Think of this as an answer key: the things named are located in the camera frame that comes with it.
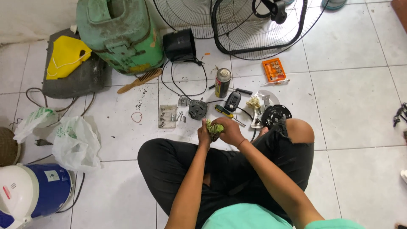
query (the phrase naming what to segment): yellow screwdriver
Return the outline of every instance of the yellow screwdriver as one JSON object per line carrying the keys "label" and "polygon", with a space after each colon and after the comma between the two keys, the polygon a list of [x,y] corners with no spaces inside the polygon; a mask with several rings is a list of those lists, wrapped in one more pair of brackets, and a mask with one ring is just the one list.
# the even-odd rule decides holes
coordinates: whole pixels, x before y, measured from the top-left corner
{"label": "yellow screwdriver", "polygon": [[224,115],[226,115],[226,117],[230,118],[230,119],[234,119],[236,120],[238,123],[242,124],[243,126],[246,126],[245,124],[243,124],[241,121],[237,120],[235,117],[233,117],[233,114],[231,114],[228,110],[226,110],[224,107],[222,107],[219,104],[215,105],[215,110],[219,113],[222,113]]}

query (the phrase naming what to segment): plastic bag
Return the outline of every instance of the plastic bag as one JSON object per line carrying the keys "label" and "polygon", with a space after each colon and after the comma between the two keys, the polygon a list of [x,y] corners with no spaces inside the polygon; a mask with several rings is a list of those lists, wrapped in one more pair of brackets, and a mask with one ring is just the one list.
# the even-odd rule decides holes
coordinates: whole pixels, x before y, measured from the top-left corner
{"label": "plastic bag", "polygon": [[13,139],[17,140],[18,143],[22,143],[35,128],[44,128],[56,123],[57,121],[58,113],[55,110],[40,107],[18,124],[18,127],[14,132],[15,136]]}
{"label": "plastic bag", "polygon": [[57,130],[52,154],[67,170],[91,172],[100,168],[101,147],[92,127],[82,117],[63,117]]}

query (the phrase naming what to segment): green plastic container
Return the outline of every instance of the green plastic container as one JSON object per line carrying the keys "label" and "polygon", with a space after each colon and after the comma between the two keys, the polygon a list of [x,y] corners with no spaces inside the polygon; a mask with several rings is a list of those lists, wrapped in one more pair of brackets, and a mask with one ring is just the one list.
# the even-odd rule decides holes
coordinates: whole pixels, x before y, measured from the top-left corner
{"label": "green plastic container", "polygon": [[122,74],[164,62],[161,37],[144,0],[79,0],[77,25],[82,41]]}

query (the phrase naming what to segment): mint green t-shirt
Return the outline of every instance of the mint green t-shirt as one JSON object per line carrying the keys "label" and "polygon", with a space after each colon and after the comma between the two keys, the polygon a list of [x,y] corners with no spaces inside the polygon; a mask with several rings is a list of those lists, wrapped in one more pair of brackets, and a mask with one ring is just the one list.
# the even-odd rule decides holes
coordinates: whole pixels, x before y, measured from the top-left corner
{"label": "mint green t-shirt", "polygon": [[[202,229],[292,229],[278,215],[256,204],[235,204],[215,211]],[[319,220],[305,229],[364,229],[361,225],[344,219]]]}

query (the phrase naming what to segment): bracelet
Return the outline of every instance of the bracelet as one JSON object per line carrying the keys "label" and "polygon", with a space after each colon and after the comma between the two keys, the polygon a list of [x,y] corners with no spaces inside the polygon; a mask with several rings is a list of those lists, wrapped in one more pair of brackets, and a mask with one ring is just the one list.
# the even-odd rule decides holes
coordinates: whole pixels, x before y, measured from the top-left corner
{"label": "bracelet", "polygon": [[240,143],[239,143],[239,145],[237,145],[237,149],[239,149],[239,147],[240,147],[240,145],[244,142],[244,141],[246,141],[247,139],[243,139],[243,141],[241,141]]}

